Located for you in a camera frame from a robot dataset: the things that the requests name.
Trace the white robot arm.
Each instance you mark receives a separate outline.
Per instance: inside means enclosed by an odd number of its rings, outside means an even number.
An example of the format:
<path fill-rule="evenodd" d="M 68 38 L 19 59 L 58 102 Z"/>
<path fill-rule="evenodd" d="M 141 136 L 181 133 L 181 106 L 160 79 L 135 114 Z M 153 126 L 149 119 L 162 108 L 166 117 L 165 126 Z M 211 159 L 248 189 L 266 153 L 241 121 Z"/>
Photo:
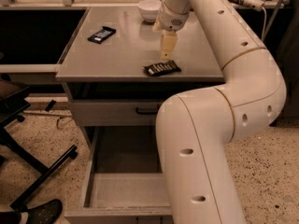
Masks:
<path fill-rule="evenodd" d="M 174 224 L 246 224 L 225 144 L 271 124 L 286 101 L 280 69 L 228 0 L 163 0 L 156 26 L 195 13 L 222 71 L 219 86 L 161 105 L 156 140 Z"/>

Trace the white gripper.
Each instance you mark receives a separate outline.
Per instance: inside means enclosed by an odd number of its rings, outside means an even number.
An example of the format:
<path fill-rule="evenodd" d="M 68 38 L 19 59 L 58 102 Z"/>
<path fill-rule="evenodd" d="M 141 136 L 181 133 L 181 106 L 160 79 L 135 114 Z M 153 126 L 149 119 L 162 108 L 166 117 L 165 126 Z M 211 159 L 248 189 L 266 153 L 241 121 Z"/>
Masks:
<path fill-rule="evenodd" d="M 165 3 L 161 3 L 161 7 L 152 26 L 154 32 L 165 30 L 161 36 L 161 59 L 169 60 L 171 54 L 177 44 L 178 36 L 176 31 L 183 28 L 189 17 L 189 12 L 177 13 L 167 7 Z"/>

